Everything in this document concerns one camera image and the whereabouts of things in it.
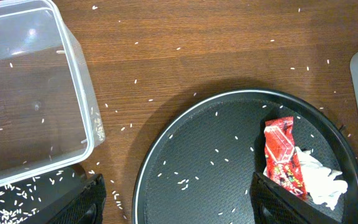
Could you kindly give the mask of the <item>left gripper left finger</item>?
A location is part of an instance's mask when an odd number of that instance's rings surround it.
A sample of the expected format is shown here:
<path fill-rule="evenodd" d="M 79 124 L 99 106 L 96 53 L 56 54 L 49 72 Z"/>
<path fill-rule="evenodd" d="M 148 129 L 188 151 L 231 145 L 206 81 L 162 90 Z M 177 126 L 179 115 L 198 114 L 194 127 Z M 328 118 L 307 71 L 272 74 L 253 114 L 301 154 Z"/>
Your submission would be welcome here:
<path fill-rule="evenodd" d="M 103 175 L 95 174 L 23 223 L 102 224 L 106 199 Z"/>

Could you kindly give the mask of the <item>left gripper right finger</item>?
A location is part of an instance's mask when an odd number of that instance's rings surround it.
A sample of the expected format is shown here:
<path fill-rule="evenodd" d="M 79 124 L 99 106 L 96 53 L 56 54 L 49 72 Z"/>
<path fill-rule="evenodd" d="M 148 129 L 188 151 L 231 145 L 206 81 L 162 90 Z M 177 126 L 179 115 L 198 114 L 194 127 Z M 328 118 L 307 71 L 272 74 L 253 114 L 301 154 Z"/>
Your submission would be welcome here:
<path fill-rule="evenodd" d="M 250 199 L 256 224 L 325 224 L 337 222 L 260 172 L 254 172 L 252 175 Z"/>

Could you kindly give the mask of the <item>red snack wrapper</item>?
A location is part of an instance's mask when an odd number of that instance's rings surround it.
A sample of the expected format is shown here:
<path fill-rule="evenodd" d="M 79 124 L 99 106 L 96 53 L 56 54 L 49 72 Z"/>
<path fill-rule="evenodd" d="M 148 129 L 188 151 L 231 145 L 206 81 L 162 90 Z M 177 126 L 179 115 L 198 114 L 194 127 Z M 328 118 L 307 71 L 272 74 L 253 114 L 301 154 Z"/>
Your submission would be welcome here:
<path fill-rule="evenodd" d="M 306 200 L 308 193 L 292 130 L 292 116 L 265 122 L 266 168 L 264 174 L 293 195 Z"/>

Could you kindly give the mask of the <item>white napkin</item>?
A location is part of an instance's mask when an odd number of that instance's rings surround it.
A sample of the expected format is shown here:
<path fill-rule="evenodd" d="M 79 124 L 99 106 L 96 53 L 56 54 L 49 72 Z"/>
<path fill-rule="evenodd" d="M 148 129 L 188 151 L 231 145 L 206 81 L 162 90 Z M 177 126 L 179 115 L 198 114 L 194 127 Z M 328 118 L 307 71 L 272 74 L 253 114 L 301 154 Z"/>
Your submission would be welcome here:
<path fill-rule="evenodd" d="M 323 166 L 310 150 L 296 146 L 289 161 L 277 162 L 266 147 L 265 157 L 264 175 L 302 200 L 311 197 L 313 203 L 325 203 L 334 210 L 341 194 L 347 192 L 347 182 L 336 179 L 342 172 Z"/>

